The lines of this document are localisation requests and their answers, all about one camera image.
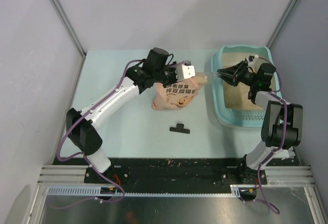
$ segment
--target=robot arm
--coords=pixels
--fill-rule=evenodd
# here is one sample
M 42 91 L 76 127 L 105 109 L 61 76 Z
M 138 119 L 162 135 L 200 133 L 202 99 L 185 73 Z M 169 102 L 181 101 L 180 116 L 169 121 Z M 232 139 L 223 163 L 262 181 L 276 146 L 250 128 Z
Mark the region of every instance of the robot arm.
M 103 122 L 128 100 L 155 83 L 166 86 L 195 76 L 194 66 L 188 61 L 166 64 L 170 55 L 163 49 L 152 49 L 146 59 L 131 61 L 139 63 L 129 68 L 126 66 L 121 81 L 97 101 L 80 111 L 72 108 L 67 112 L 66 129 L 73 127 L 68 137 L 100 173 L 111 165 L 101 148 L 103 140 L 97 133 Z
M 219 77 L 231 86 L 237 86 L 239 82 L 249 86 L 248 99 L 265 110 L 262 141 L 244 156 L 240 167 L 234 172 L 240 176 L 241 184 L 253 181 L 253 177 L 247 176 L 263 170 L 275 154 L 298 146 L 302 137 L 303 107 L 287 103 L 273 94 L 270 85 L 276 68 L 271 63 L 263 63 L 255 73 L 249 63 L 258 58 L 250 56 L 234 66 L 217 71 Z

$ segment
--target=pink bag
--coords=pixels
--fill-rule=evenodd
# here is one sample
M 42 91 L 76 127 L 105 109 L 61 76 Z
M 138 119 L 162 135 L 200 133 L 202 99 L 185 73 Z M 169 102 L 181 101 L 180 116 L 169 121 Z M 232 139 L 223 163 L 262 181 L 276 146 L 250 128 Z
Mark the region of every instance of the pink bag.
M 156 85 L 157 96 L 152 108 L 154 110 L 170 110 L 183 108 L 198 94 L 199 89 L 207 83 L 207 77 L 196 73 L 195 77 L 185 79 L 182 82 L 163 87 Z

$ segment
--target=teal plastic tray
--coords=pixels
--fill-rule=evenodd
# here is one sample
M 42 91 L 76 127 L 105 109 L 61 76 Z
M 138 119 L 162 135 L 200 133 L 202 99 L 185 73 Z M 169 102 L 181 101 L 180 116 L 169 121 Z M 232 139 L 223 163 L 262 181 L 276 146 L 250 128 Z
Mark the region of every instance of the teal plastic tray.
M 235 45 L 235 46 L 223 46 L 213 57 L 212 57 L 212 72 L 216 72 L 218 69 L 223 68 L 222 54 L 224 53 L 249 53 L 257 54 L 265 57 L 270 60 L 271 63 L 272 57 L 271 52 L 267 47 L 256 47 L 248 45 Z M 236 59 L 236 64 L 243 59 Z M 276 90 L 279 89 L 279 82 L 277 74 L 274 74 Z M 263 119 L 265 112 L 262 110 L 237 110 L 237 109 L 228 109 L 224 105 L 224 96 L 223 96 L 223 80 L 220 78 L 214 79 L 212 83 L 213 88 L 213 97 L 214 97 L 214 106 L 215 112 L 218 119 L 228 126 L 236 127 L 246 127 L 246 128 L 259 128 L 262 127 Z

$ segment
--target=cartoon character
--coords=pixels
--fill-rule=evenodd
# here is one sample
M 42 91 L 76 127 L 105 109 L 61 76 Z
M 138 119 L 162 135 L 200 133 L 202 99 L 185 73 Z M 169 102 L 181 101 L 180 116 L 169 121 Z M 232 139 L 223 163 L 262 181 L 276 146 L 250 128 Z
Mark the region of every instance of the cartoon character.
M 171 103 L 171 105 L 175 105 L 178 108 L 182 108 L 182 107 L 186 106 L 187 104 L 189 104 L 191 102 L 191 100 L 193 99 L 193 97 L 194 97 L 193 95 L 192 96 L 184 96 L 178 100 L 177 104 Z

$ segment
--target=white wall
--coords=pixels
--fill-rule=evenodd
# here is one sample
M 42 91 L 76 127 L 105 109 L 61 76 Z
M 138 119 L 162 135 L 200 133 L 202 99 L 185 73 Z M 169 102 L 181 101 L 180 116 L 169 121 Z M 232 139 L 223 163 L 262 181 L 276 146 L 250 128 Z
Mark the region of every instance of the white wall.
M 289 0 L 60 0 L 87 50 L 266 45 Z
M 301 0 L 277 42 L 274 62 L 283 96 L 304 108 L 301 159 L 311 165 L 328 208 L 328 0 Z
M 0 5 L 0 223 L 16 224 L 54 151 L 81 58 L 48 0 Z

